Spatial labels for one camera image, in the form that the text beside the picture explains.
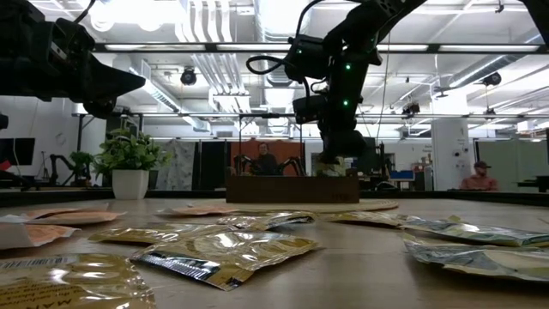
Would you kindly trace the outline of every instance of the circular wooden board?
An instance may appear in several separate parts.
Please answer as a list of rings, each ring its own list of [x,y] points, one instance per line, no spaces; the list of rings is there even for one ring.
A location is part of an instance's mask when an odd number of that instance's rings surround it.
[[[211,199],[190,203],[191,207],[228,207],[242,212],[303,210],[315,213],[348,211],[375,211],[395,209],[398,203],[383,199],[361,199],[359,203],[227,203],[224,199]]]

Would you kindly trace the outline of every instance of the green leaves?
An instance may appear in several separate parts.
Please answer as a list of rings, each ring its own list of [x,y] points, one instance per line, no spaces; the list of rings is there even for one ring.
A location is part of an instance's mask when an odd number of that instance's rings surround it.
[[[114,169],[150,170],[157,165],[164,166],[172,154],[161,152],[150,136],[139,132],[131,135],[126,129],[109,132],[111,138],[102,143],[102,154],[96,156],[94,168],[97,173],[109,175]]]

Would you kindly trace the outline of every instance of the metal frame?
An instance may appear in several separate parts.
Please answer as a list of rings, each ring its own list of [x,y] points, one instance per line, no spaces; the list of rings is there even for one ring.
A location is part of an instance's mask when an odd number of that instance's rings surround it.
[[[381,54],[388,53],[387,45],[377,47]],[[235,43],[96,43],[96,53],[286,53],[287,43],[235,42]],[[457,43],[397,43],[390,44],[391,54],[429,55],[547,55],[543,44],[457,44]]]

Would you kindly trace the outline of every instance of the floor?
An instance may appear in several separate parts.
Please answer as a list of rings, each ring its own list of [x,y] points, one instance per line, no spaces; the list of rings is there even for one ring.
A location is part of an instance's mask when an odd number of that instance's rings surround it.
[[[108,201],[119,220],[85,227],[70,239],[35,249],[0,251],[0,258],[58,253],[109,252],[130,256],[138,246],[91,243],[87,237],[114,227],[164,221],[159,209],[189,200]],[[105,201],[0,209],[18,215],[30,209],[83,207]],[[471,223],[549,233],[549,208],[454,200],[400,200],[394,212],[443,219],[458,215]],[[216,217],[179,221],[214,222]],[[317,240],[323,249],[257,271],[231,292],[139,265],[158,308],[547,308],[549,285],[467,276],[420,264],[410,257],[397,230],[332,222],[276,229]]]

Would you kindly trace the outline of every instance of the man in red shirt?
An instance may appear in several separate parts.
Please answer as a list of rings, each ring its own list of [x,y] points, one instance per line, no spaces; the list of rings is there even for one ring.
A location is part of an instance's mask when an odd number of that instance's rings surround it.
[[[488,168],[486,162],[474,163],[474,175],[465,178],[460,185],[461,190],[498,191],[498,181],[487,176]]]

